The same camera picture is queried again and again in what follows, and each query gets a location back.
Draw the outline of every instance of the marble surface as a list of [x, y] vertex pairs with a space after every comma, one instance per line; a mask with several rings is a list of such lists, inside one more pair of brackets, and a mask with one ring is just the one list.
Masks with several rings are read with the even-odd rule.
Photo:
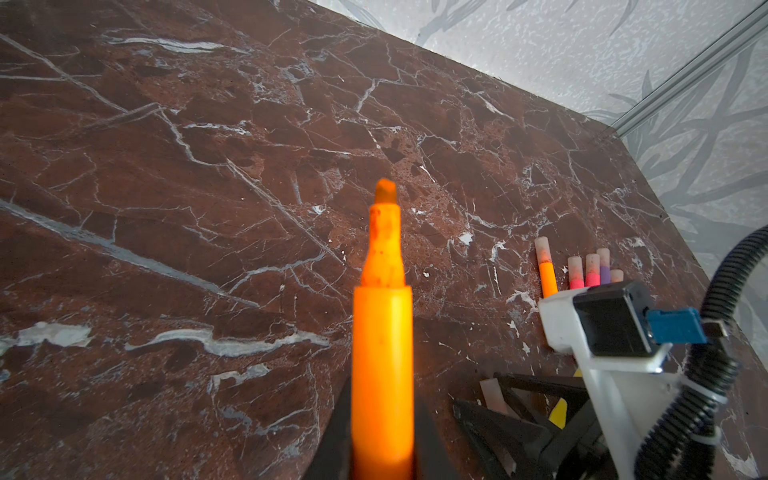
[[[416, 388], [466, 478], [482, 474], [452, 398], [481, 398], [496, 371], [575, 370], [538, 321], [536, 236], [558, 265], [610, 247], [662, 307], [703, 295], [603, 124], [341, 15], [294, 0], [0, 11], [8, 478], [299, 478], [349, 375], [381, 177], [403, 209]], [[766, 468], [768, 376], [734, 341], [718, 478]]]

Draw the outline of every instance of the wall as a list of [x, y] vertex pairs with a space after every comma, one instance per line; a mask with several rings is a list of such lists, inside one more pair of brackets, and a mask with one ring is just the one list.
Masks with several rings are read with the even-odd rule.
[[[688, 246], [712, 276], [739, 240], [768, 223], [768, 34], [624, 138]], [[768, 263], [737, 321], [768, 365]]]
[[762, 0], [313, 0], [611, 123]]

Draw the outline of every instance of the white bracket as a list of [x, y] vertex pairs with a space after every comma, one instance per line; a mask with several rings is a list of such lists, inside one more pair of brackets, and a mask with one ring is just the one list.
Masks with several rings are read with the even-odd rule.
[[576, 358], [619, 478], [634, 480], [641, 443], [679, 390], [679, 376], [661, 371], [672, 345], [663, 344], [651, 357], [593, 356], [573, 304], [586, 290], [541, 300], [541, 322], [549, 346]]

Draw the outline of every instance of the orange marker in holder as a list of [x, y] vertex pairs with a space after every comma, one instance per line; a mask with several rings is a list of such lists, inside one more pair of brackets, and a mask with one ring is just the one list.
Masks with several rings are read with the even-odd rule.
[[539, 237], [534, 240], [534, 245], [536, 246], [538, 273], [541, 275], [541, 296], [547, 298], [558, 292], [558, 281], [554, 278], [554, 265], [552, 265], [552, 255], [549, 252], [549, 239]]
[[618, 283], [624, 281], [623, 270], [611, 270], [611, 283]]
[[376, 185], [370, 244], [355, 288], [352, 451], [355, 480], [413, 475], [413, 297], [400, 253], [395, 184]]

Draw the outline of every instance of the black cable tube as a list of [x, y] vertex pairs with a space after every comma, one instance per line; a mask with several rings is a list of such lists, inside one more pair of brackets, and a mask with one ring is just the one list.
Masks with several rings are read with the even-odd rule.
[[[731, 324], [744, 284], [766, 253], [768, 225], [741, 240], [720, 264], [704, 295], [700, 311], [703, 320], [723, 320], [727, 326]], [[728, 355], [721, 339], [710, 339], [709, 343], [691, 347], [685, 375], [711, 392], [726, 396], [736, 380], [738, 368], [738, 362]], [[683, 386], [643, 441], [634, 463], [635, 478], [708, 478], [714, 449], [691, 445], [690, 434], [707, 436], [710, 426], [714, 431], [717, 406], [716, 400]], [[673, 461], [684, 447], [680, 469], [672, 472]], [[685, 472], [686, 465], [697, 458], [704, 463], [696, 466], [696, 472]], [[689, 473], [706, 473], [706, 476]]]

